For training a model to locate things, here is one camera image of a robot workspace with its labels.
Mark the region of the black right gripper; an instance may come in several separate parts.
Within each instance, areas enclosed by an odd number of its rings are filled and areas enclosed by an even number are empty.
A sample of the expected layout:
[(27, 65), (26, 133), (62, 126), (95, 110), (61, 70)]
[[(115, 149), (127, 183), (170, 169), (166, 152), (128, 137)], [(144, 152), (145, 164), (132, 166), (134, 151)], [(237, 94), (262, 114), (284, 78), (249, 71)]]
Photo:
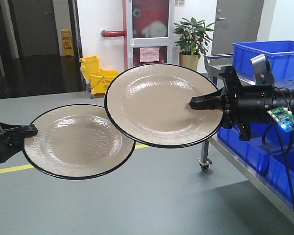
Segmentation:
[(221, 70), (224, 87), (216, 92), (192, 97), (189, 105), (193, 110), (214, 110), (223, 108), (221, 126), (231, 129), (234, 125), (239, 132), (239, 140), (250, 140), (250, 124), (239, 120), (238, 93), (242, 84), (234, 66), (226, 66)]

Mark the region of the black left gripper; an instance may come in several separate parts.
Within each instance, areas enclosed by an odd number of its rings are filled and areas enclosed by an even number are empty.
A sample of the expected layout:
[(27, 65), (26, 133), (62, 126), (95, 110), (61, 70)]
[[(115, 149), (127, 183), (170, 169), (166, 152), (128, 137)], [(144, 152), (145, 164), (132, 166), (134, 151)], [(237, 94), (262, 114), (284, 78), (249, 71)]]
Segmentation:
[(24, 138), (36, 136), (38, 129), (34, 124), (12, 125), (0, 122), (0, 163), (23, 149)]

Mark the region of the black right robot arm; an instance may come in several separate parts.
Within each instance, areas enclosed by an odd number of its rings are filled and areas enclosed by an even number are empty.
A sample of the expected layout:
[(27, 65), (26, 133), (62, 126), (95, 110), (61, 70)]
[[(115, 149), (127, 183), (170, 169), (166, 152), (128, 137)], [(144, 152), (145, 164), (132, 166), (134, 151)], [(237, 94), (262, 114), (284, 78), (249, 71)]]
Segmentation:
[(250, 124), (274, 123), (269, 110), (288, 108), (294, 115), (294, 89), (276, 88), (272, 84), (243, 86), (233, 66), (221, 70), (224, 87), (216, 92), (192, 97), (190, 107), (194, 110), (223, 111), (220, 127), (239, 131), (239, 139), (248, 141)]

